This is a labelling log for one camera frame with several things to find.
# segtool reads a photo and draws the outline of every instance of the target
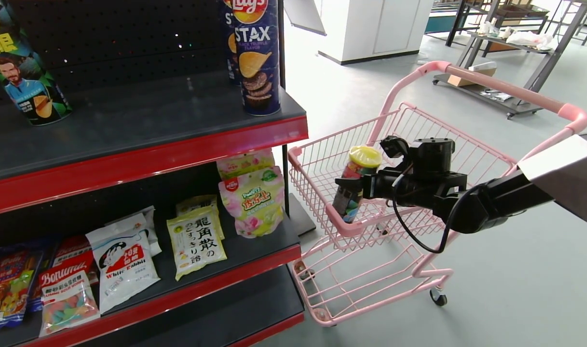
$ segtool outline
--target pink shopping cart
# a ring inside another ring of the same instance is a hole
[[[456,143],[452,169],[468,175],[468,186],[508,174],[517,161],[501,154],[435,119],[423,110],[401,103],[391,110],[396,94],[411,82],[429,72],[441,71],[508,93],[529,103],[555,112],[572,121],[555,136],[534,148],[527,156],[554,145],[587,126],[587,114],[573,105],[562,104],[537,93],[471,72],[448,62],[434,61],[417,68],[397,82],[388,94],[377,118],[347,128],[317,141],[289,150],[291,178],[307,206],[326,235],[318,240],[302,258],[291,264],[302,298],[313,318],[324,326],[353,318],[410,295],[430,290],[439,306],[447,303],[441,293],[451,268],[431,264],[437,254],[426,253],[410,240],[395,218],[393,207],[385,200],[364,200],[356,221],[347,224],[331,206],[338,178],[348,161],[350,147],[366,144],[379,147],[379,141],[396,135],[412,142],[417,138],[450,138]],[[395,166],[395,160],[383,156],[383,165]],[[442,231],[445,224],[432,211],[419,207],[399,207],[399,214],[410,231],[419,239]],[[450,231],[447,244],[458,233]],[[379,255],[373,246],[389,244],[389,255]],[[377,264],[362,267],[355,257],[377,258]]]

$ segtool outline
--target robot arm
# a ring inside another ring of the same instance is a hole
[[[445,222],[446,230],[476,233],[555,201],[587,222],[587,134],[572,136],[523,160],[514,173],[470,189],[465,189],[467,175],[450,171],[452,140],[423,139],[409,146],[389,136],[381,146],[391,158],[402,156],[401,164],[336,181],[349,191],[362,191],[365,199],[392,200],[399,220],[396,206],[425,207]]]

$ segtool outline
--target cart handle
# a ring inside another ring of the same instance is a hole
[[[565,118],[571,121],[571,123],[566,125],[560,132],[555,134],[555,136],[549,138],[542,144],[538,145],[538,147],[531,150],[531,152],[524,156],[523,159],[528,158],[529,156],[533,156],[534,154],[565,140],[565,138],[568,138],[573,134],[582,132],[587,127],[587,113],[582,108],[571,104],[560,103],[560,101],[556,101],[550,97],[532,92],[531,90],[511,85],[498,79],[494,79],[493,77],[482,75],[478,72],[473,72],[461,67],[453,66],[451,63],[445,61],[427,62],[397,82],[392,87],[392,90],[390,90],[390,93],[388,94],[388,97],[383,104],[381,115],[384,116],[390,113],[392,103],[394,103],[394,99],[401,89],[413,81],[419,79],[419,77],[422,77],[428,72],[432,71],[450,73],[454,76],[466,79],[467,81],[499,90],[500,92],[517,97],[518,99],[522,99],[523,101],[527,101],[542,108],[546,108],[547,110],[558,114],[561,118]]]

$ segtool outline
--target yellow lid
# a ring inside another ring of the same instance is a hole
[[[371,169],[379,167],[382,162],[381,153],[368,146],[355,146],[349,150],[349,160],[353,161],[361,167],[369,167]]]

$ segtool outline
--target pegboard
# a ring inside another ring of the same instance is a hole
[[[9,4],[66,94],[226,69],[215,0]],[[0,83],[0,105],[9,103]]]
[[[148,206],[156,207],[158,220],[172,219],[176,203],[192,196],[219,195],[219,182],[216,163],[211,162],[2,213],[0,246],[88,233]]]

